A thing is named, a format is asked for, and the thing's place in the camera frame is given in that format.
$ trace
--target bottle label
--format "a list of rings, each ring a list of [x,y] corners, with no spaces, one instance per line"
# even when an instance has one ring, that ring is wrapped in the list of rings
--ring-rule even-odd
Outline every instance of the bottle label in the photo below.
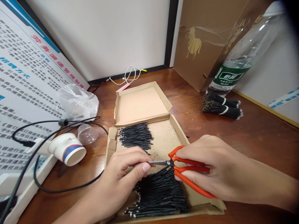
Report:
[[[221,86],[234,86],[249,69],[250,67],[229,68],[222,65],[213,81]]]

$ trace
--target desk surface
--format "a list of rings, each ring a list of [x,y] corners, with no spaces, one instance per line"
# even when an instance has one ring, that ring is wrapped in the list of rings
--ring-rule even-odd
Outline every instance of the desk surface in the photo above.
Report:
[[[152,81],[158,83],[173,105],[170,113],[176,117],[184,133],[190,136],[190,142],[194,142],[204,134],[216,135],[239,152],[299,179],[298,129],[234,92],[231,92],[228,98],[242,102],[240,108],[244,112],[244,117],[240,120],[204,114],[201,112],[201,99],[204,93],[196,92],[173,69],[144,74],[134,81],[131,87]],[[107,130],[115,124],[113,112],[116,100],[115,91],[118,88],[119,86],[114,83],[107,82],[101,83],[94,92],[100,101],[98,115],[101,119],[97,122]],[[64,165],[58,161],[43,186],[50,190],[61,190],[90,181],[104,168],[106,145],[107,135],[100,130],[100,138],[91,147],[86,147],[87,154],[79,164],[65,169]],[[91,185],[62,194],[47,194],[38,191],[18,223],[52,223],[90,188]],[[148,224],[278,223],[290,217],[288,212],[270,206],[235,202],[225,202],[225,204],[227,206],[225,215],[200,215]]]

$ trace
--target white paper cup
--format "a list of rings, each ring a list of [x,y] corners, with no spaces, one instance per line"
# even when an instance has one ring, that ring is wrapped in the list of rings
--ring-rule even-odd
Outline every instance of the white paper cup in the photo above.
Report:
[[[67,166],[77,164],[86,155],[86,149],[73,133],[65,133],[54,138],[48,151]]]

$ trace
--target scissors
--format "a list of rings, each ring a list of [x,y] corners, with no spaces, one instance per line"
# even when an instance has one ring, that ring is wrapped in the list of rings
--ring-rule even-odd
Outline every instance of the scissors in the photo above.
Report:
[[[193,190],[195,190],[197,193],[207,197],[207,198],[216,198],[213,194],[201,189],[198,187],[196,184],[194,184],[192,181],[190,181],[188,178],[186,178],[184,175],[181,174],[181,172],[184,172],[186,170],[194,170],[194,171],[203,171],[203,172],[210,172],[210,169],[208,167],[205,167],[206,164],[202,162],[197,162],[193,160],[188,160],[188,159],[181,159],[179,157],[174,156],[175,153],[183,148],[185,146],[178,146],[176,147],[171,153],[168,154],[170,157],[169,161],[149,161],[148,163],[150,164],[156,164],[156,165],[162,165],[162,166],[171,166],[174,168],[174,174],[179,177],[182,181],[184,181],[189,187],[191,187]],[[193,166],[185,166],[185,167],[177,167],[174,162],[179,161],[179,162],[184,162],[187,164],[191,164]]]

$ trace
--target poster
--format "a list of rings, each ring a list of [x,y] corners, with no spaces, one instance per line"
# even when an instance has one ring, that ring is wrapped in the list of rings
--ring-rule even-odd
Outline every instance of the poster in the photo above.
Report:
[[[0,0],[0,175],[21,172],[30,156],[11,138],[17,128],[64,117],[56,92],[69,83],[89,87],[16,0]],[[17,138],[33,141],[57,129],[34,125]]]

